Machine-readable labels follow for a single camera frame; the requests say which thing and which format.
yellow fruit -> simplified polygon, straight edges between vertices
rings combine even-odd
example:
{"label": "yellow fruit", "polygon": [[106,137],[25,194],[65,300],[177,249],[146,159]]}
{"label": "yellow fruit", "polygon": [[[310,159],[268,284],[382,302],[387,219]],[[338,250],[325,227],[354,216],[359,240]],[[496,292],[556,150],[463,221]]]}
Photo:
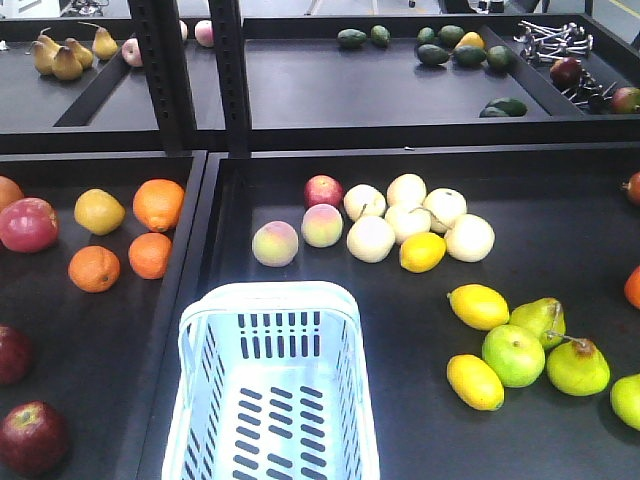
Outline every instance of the yellow fruit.
{"label": "yellow fruit", "polygon": [[509,321],[509,306],[502,295],[477,283],[461,285],[447,294],[453,312],[477,330],[489,331]]}
{"label": "yellow fruit", "polygon": [[476,410],[497,410],[504,403],[504,387],[498,375],[475,355],[451,357],[447,380],[458,396]]}
{"label": "yellow fruit", "polygon": [[111,194],[92,188],[78,197],[73,216],[94,235],[106,235],[122,224],[125,209]]}
{"label": "yellow fruit", "polygon": [[400,266],[413,273],[435,267],[447,251],[447,244],[433,232],[415,233],[400,245]]}
{"label": "yellow fruit", "polygon": [[460,41],[456,45],[456,47],[461,47],[462,45],[472,45],[474,47],[480,47],[480,48],[485,47],[484,40],[476,32],[465,33],[464,36],[460,39]]}

orange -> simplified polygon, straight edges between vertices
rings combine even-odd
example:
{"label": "orange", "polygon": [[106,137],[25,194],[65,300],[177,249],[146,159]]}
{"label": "orange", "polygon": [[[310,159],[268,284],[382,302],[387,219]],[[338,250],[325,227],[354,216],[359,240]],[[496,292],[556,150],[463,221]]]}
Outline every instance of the orange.
{"label": "orange", "polygon": [[4,207],[23,197],[24,193],[16,182],[0,175],[0,212]]}
{"label": "orange", "polygon": [[144,182],[133,197],[133,214],[152,232],[166,232],[178,224],[184,189],[173,180]]}
{"label": "orange", "polygon": [[172,243],[162,233],[143,233],[129,245],[129,263],[140,277],[162,278],[167,271]]}
{"label": "orange", "polygon": [[640,266],[636,267],[624,284],[624,296],[631,305],[640,308]]}
{"label": "orange", "polygon": [[104,292],[120,277],[120,260],[111,250],[90,245],[71,258],[68,273],[79,289],[89,293]]}

dark red apple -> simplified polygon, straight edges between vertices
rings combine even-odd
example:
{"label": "dark red apple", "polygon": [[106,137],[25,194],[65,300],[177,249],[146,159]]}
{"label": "dark red apple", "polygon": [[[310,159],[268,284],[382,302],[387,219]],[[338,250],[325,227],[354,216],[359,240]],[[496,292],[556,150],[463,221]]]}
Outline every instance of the dark red apple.
{"label": "dark red apple", "polygon": [[27,335],[0,324],[0,385],[22,380],[31,370],[34,357],[33,343]]}
{"label": "dark red apple", "polygon": [[18,405],[0,425],[0,460],[25,477],[51,470],[70,445],[66,419],[43,401]]}
{"label": "dark red apple", "polygon": [[611,96],[613,113],[640,113],[640,88],[620,87]]}
{"label": "dark red apple", "polygon": [[577,85],[582,75],[580,60],[574,57],[564,57],[551,65],[549,76],[553,84],[560,90]]}
{"label": "dark red apple", "polygon": [[320,203],[340,207],[344,197],[342,184],[329,175],[316,175],[307,180],[304,186],[304,204],[306,208]]}

green pear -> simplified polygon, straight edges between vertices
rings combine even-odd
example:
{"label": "green pear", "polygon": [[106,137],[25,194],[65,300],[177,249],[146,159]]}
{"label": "green pear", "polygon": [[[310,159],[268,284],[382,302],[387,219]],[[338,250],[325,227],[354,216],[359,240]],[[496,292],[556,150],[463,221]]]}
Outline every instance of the green pear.
{"label": "green pear", "polygon": [[586,338],[572,338],[547,357],[547,375],[561,392],[576,397],[593,395],[609,384],[611,371],[602,352]]}
{"label": "green pear", "polygon": [[545,350],[555,347],[562,341],[566,332],[562,304],[552,297],[545,297],[525,303],[511,312],[511,325],[526,328],[538,337]]}
{"label": "green pear", "polygon": [[631,428],[640,430],[640,373],[616,380],[610,399],[615,414]]}

avocado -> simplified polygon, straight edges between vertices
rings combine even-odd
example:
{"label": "avocado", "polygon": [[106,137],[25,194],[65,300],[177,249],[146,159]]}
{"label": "avocado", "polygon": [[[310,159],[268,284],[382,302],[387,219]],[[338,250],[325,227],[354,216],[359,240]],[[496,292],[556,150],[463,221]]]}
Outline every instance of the avocado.
{"label": "avocado", "polygon": [[338,32],[338,44],[342,48],[358,48],[367,40],[367,34],[355,28],[346,28]]}
{"label": "avocado", "polygon": [[436,65],[442,65],[449,61],[449,52],[444,48],[430,43],[420,45],[417,51],[418,59],[429,67],[435,67]]}
{"label": "avocado", "polygon": [[527,113],[527,106],[517,98],[494,98],[485,107],[495,107],[505,112],[510,117],[522,117]]}
{"label": "avocado", "polygon": [[433,43],[436,40],[436,32],[431,27],[421,28],[416,37],[418,45],[424,45],[425,43]]}
{"label": "avocado", "polygon": [[391,34],[382,25],[375,25],[371,29],[371,43],[377,47],[387,48],[391,42]]}
{"label": "avocado", "polygon": [[504,45],[495,45],[487,50],[487,63],[496,72],[506,72],[515,60],[513,50]]}
{"label": "avocado", "polygon": [[464,37],[464,30],[457,25],[445,25],[438,32],[438,40],[445,47],[455,47]]}
{"label": "avocado", "polygon": [[500,110],[496,107],[484,107],[480,112],[480,118],[486,117],[508,117],[509,114],[504,110]]}
{"label": "avocado", "polygon": [[461,45],[453,49],[452,56],[462,67],[477,67],[486,60],[487,53],[475,45]]}

